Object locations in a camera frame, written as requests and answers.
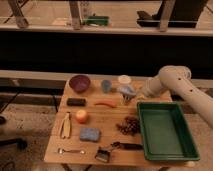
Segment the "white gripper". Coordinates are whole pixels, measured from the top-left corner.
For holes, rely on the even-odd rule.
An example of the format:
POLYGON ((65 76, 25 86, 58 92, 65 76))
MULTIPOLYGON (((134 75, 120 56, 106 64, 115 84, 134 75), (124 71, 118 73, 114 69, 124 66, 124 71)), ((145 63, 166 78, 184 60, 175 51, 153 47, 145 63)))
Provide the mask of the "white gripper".
POLYGON ((155 78, 149 78, 144 86, 136 87, 134 89, 134 97, 137 99, 145 99, 146 97, 157 97, 158 96, 158 88, 159 88, 159 80, 155 78))

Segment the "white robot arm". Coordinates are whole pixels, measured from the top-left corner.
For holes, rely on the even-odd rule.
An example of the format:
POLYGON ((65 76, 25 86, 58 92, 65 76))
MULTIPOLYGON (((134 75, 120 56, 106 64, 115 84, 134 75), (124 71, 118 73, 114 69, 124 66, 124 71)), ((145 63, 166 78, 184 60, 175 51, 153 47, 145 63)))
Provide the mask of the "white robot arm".
POLYGON ((164 66, 154 77, 148 78, 137 91, 137 98, 159 97, 171 90, 184 99, 213 129, 213 98, 190 81, 191 71, 186 66, 164 66))

